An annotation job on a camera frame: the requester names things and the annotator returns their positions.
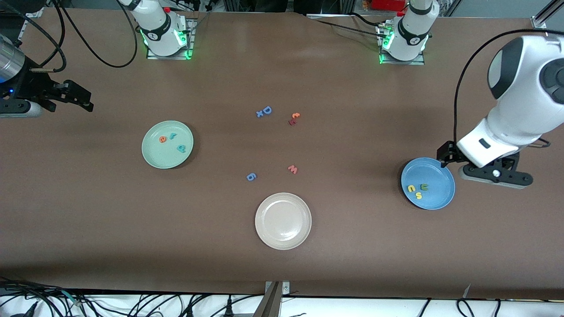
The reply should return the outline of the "blue plate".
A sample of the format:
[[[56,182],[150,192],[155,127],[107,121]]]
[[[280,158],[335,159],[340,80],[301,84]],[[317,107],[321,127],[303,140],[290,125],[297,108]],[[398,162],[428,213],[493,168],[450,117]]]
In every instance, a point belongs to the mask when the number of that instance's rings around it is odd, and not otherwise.
[[[440,162],[430,157],[409,161],[401,171],[400,183],[405,197],[425,210],[439,210],[449,205],[456,191],[453,173],[448,168],[441,168]],[[422,183],[428,184],[428,191],[421,191]],[[407,186],[411,184],[416,187],[415,192],[408,192]],[[422,193],[421,200],[416,199],[416,192]]]

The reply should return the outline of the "green plate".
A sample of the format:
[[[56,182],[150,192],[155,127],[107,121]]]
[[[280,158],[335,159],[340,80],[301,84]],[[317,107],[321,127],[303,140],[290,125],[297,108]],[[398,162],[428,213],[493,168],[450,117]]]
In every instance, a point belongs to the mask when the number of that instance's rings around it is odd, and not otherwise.
[[[165,135],[167,142],[160,143],[159,137]],[[186,153],[177,150],[177,146],[186,146]],[[145,162],[154,168],[172,169],[185,162],[192,153],[195,138],[190,128],[180,121],[163,121],[151,127],[141,143],[141,153]]]

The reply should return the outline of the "brown table mat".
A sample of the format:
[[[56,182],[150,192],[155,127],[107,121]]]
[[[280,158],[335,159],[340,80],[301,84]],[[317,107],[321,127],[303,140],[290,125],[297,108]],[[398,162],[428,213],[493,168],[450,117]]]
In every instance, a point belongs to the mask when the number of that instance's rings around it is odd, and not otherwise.
[[[467,59],[527,19],[442,18],[424,66],[379,64],[375,40],[295,13],[211,13],[191,60],[104,66],[68,27],[55,81],[91,92],[38,118],[0,119],[0,276],[64,288],[299,295],[564,298],[564,126],[506,188],[456,179],[446,207],[410,203],[404,164],[453,136]],[[266,106],[272,114],[257,117]],[[292,114],[300,113],[290,126]],[[186,124],[172,169],[141,143]],[[287,168],[298,167],[297,174]],[[256,174],[249,182],[246,175]],[[302,245],[256,233],[260,203],[293,193],[312,213]]]

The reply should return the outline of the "red box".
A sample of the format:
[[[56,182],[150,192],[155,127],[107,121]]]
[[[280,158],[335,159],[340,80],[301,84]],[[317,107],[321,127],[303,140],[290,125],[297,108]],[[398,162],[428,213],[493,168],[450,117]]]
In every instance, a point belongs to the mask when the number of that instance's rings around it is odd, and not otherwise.
[[[407,0],[371,0],[371,8],[377,11],[402,11]]]

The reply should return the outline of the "beige plate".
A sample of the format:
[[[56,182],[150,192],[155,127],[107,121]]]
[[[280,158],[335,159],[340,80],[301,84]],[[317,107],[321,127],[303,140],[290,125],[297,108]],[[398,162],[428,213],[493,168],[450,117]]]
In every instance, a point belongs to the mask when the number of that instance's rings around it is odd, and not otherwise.
[[[287,192],[274,193],[258,206],[255,228],[267,246],[280,251],[291,250],[308,238],[312,229],[312,213],[299,196]]]

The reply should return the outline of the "grey aluminium beam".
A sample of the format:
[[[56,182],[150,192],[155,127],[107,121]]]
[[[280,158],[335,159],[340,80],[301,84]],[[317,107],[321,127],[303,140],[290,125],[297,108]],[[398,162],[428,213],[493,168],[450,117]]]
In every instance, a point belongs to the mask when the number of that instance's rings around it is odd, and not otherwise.
[[[279,317],[283,291],[283,281],[269,282],[264,297],[252,317]]]

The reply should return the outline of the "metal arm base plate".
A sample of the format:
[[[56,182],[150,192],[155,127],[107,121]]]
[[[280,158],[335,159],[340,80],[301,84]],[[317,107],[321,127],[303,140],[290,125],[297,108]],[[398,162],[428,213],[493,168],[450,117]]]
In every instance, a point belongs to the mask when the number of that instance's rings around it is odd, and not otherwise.
[[[396,22],[397,20],[389,19],[375,27],[377,35],[382,36],[378,39],[379,63],[423,66],[423,50],[429,33],[415,36],[407,33],[405,38]]]
[[[141,31],[147,46],[147,59],[190,60],[195,46],[197,20],[178,16],[160,38],[154,32]]]

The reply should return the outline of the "aluminium frame profile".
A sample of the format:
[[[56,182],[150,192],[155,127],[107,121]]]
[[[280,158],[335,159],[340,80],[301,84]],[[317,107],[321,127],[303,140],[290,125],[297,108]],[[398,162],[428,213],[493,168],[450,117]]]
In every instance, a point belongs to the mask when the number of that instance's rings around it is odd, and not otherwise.
[[[536,15],[532,16],[532,26],[536,29],[546,29],[546,22],[560,10],[562,4],[564,0],[550,0]]]

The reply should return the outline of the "small metal bracket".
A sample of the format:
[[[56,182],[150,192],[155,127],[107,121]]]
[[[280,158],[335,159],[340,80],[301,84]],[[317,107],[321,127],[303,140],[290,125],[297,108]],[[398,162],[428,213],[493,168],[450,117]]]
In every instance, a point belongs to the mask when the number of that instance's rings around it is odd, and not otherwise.
[[[266,293],[273,281],[266,281],[265,283],[265,290]],[[280,281],[280,285],[282,287],[282,295],[289,295],[290,294],[290,281]]]

